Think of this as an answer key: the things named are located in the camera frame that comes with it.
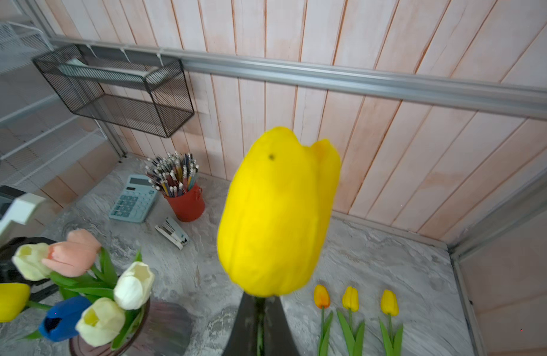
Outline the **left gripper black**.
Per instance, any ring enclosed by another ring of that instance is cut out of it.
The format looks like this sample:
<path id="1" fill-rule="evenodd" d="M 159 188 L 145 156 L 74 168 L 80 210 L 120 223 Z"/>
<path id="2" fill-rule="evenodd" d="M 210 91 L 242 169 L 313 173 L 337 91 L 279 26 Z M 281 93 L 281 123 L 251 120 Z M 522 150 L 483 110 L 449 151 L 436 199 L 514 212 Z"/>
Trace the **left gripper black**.
<path id="1" fill-rule="evenodd" d="M 25 244 L 55 243 L 45 237 L 15 237 L 0 248 L 0 283 L 24 283 L 31 287 L 30 300 L 41 302 L 45 298 L 58 293 L 59 287 L 51 280 L 28 281 L 24 279 L 12 262 L 16 250 Z"/>

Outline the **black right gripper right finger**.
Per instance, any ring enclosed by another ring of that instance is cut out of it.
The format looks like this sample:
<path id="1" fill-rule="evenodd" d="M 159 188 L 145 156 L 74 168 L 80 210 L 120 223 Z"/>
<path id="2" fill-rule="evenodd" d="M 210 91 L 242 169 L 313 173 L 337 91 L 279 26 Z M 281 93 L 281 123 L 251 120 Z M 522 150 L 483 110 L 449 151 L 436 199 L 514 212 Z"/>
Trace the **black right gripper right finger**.
<path id="1" fill-rule="evenodd" d="M 279 297 L 266 298 L 264 302 L 264 353 L 265 356 L 299 356 L 291 328 Z"/>

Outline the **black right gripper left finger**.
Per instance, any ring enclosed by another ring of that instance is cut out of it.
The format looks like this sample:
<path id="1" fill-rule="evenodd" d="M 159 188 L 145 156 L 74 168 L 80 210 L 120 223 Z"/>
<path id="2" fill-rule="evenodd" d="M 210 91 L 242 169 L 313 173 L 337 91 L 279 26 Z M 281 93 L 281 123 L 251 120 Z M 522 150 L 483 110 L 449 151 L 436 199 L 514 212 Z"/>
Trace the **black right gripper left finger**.
<path id="1" fill-rule="evenodd" d="M 242 295 L 223 356 L 257 356 L 258 309 L 254 296 Z"/>

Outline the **yellow tulip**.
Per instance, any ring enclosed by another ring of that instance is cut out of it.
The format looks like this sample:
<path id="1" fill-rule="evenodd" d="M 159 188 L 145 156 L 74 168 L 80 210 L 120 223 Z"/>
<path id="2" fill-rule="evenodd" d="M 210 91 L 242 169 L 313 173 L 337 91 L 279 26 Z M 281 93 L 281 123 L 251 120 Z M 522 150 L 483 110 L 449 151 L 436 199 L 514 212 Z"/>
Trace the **yellow tulip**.
<path id="1" fill-rule="evenodd" d="M 352 286 L 348 286 L 343 297 L 342 305 L 346 310 L 345 316 L 341 311 L 337 312 L 345 344 L 350 356 L 361 356 L 364 347 L 365 322 L 362 321 L 355 329 L 353 314 L 359 311 L 359 292 Z"/>
<path id="2" fill-rule="evenodd" d="M 263 133 L 235 173 L 218 227 L 219 262 L 258 309 L 264 353 L 264 302 L 310 281 L 330 225 L 340 181 L 337 149 L 303 145 L 285 127 Z"/>
<path id="3" fill-rule="evenodd" d="M 325 286 L 317 285 L 315 287 L 313 301 L 316 307 L 321 310 L 321 335 L 319 338 L 318 356 L 327 356 L 333 313 L 331 311 L 327 314 L 327 310 L 331 306 L 331 297 Z"/>
<path id="4" fill-rule="evenodd" d="M 52 307 L 30 301 L 31 289 L 23 283 L 0 283 L 0 323 L 13 321 L 26 307 L 49 311 Z"/>

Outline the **dark red ribbed glass vase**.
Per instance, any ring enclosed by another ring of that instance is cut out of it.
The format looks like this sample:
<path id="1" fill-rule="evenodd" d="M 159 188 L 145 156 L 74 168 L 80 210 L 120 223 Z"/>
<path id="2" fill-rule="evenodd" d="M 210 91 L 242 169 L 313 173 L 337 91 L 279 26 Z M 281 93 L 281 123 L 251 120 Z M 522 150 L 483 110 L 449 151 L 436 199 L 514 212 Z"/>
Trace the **dark red ribbed glass vase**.
<path id="1" fill-rule="evenodd" d="M 184 355 L 190 344 L 193 319 L 177 303 L 149 300 L 144 320 L 120 349 L 91 347 L 77 336 L 69 340 L 71 355 Z"/>

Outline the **cream white tulip near pink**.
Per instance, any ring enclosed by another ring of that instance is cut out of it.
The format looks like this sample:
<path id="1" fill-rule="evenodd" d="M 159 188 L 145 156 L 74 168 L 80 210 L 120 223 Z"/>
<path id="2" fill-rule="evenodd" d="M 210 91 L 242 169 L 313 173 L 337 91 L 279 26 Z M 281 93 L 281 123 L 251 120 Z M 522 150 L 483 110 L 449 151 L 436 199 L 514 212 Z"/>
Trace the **cream white tulip near pink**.
<path id="1" fill-rule="evenodd" d="M 48 252 L 49 245 L 46 243 L 25 244 L 16 250 L 12 262 L 23 278 L 28 281 L 49 279 L 52 270 L 42 263 L 42 259 L 48 256 Z"/>

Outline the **pink tulip front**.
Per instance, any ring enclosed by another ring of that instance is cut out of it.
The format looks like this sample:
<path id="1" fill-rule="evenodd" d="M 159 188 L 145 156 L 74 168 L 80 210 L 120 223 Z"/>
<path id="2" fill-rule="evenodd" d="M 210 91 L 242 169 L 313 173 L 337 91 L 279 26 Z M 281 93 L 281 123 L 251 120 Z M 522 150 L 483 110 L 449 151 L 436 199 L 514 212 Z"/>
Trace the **pink tulip front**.
<path id="1" fill-rule="evenodd" d="M 91 269 L 101 247 L 89 231 L 78 229 L 70 231 L 66 241 L 50 245 L 41 262 L 64 277 L 81 277 Z"/>

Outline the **blue tulip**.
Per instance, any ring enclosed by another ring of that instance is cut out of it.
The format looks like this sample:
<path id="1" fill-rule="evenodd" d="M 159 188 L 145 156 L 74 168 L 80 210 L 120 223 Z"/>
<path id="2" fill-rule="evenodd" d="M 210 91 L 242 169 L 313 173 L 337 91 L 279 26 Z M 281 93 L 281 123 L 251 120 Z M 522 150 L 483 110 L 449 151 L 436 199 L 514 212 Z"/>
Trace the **blue tulip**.
<path id="1" fill-rule="evenodd" d="M 47 311 L 38 331 L 52 342 L 74 338 L 78 336 L 78 331 L 75 329 L 77 322 L 91 305 L 92 303 L 82 296 L 61 301 Z"/>

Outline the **white tulip lower right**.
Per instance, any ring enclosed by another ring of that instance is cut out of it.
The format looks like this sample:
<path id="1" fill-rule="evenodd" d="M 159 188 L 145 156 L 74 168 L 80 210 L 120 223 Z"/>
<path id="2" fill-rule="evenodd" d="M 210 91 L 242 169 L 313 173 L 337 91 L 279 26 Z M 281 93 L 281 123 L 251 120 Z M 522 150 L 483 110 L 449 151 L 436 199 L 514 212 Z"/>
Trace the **white tulip lower right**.
<path id="1" fill-rule="evenodd" d="M 125 321 L 125 312 L 116 302 L 100 298 L 82 313 L 75 329 L 91 347 L 101 347 L 119 335 Z"/>

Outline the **white tulip tall right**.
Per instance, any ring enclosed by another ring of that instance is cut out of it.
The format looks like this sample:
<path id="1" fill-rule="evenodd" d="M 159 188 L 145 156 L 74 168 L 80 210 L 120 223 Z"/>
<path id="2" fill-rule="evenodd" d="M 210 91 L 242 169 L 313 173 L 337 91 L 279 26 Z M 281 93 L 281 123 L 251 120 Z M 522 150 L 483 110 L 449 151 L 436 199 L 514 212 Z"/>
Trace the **white tulip tall right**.
<path id="1" fill-rule="evenodd" d="M 124 310 L 140 309 L 150 298 L 154 274 L 143 262 L 134 262 L 118 279 L 115 302 Z"/>

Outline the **white and blue stapler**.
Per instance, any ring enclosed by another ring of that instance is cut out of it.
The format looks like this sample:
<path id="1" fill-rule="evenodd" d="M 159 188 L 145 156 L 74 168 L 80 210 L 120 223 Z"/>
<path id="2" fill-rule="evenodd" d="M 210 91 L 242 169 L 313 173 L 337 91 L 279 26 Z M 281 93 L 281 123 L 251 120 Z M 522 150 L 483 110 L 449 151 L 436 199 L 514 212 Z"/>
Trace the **white and blue stapler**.
<path id="1" fill-rule="evenodd" d="M 190 241 L 187 233 L 172 217 L 167 217 L 162 224 L 156 225 L 155 229 L 179 250 L 182 250 Z"/>

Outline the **red metal pencil bucket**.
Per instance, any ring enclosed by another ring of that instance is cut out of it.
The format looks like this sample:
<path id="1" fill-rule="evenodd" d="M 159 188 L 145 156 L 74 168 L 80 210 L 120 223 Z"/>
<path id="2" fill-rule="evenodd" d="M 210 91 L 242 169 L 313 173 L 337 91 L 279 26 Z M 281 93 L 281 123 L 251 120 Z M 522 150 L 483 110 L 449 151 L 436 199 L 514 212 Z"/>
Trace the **red metal pencil bucket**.
<path id="1" fill-rule="evenodd" d="M 193 222 L 202 216 L 205 203 L 202 197 L 202 188 L 196 183 L 194 187 L 180 197 L 163 198 L 169 203 L 177 219 L 181 222 Z"/>

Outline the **grey calculator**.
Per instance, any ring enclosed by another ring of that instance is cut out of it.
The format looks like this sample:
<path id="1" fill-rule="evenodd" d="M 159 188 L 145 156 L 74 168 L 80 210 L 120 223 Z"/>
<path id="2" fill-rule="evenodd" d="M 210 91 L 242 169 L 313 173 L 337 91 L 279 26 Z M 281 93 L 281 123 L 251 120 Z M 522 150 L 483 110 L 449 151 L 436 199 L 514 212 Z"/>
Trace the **grey calculator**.
<path id="1" fill-rule="evenodd" d="M 142 223 L 157 197 L 158 191 L 153 188 L 148 176 L 132 174 L 119 198 L 115 200 L 109 218 L 128 223 Z"/>

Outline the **bundle of pencils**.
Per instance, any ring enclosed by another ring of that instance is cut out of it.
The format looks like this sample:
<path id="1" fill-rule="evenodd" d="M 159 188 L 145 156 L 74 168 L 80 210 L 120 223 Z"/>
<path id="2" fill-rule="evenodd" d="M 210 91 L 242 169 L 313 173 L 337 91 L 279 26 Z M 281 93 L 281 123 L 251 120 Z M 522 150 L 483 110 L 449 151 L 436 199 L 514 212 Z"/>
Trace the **bundle of pencils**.
<path id="1" fill-rule="evenodd" d="M 145 173 L 150 185 L 165 197 L 181 197 L 197 187 L 199 165 L 191 153 L 167 153 L 148 158 Z"/>

